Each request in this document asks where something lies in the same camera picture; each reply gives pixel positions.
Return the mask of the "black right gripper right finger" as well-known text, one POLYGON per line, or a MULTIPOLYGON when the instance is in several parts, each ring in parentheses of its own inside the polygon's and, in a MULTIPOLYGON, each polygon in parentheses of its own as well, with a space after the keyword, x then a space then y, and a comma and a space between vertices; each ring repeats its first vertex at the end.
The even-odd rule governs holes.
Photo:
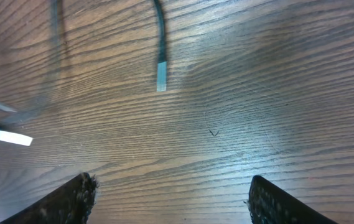
POLYGON ((337 224, 260 175, 252 178, 248 196, 253 224, 337 224))

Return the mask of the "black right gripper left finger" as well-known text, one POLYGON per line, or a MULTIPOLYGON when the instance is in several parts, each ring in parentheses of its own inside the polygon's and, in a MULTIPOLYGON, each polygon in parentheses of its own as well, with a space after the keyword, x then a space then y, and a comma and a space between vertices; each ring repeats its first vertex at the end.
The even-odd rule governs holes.
POLYGON ((98 181, 83 172, 0 224, 87 224, 98 181))

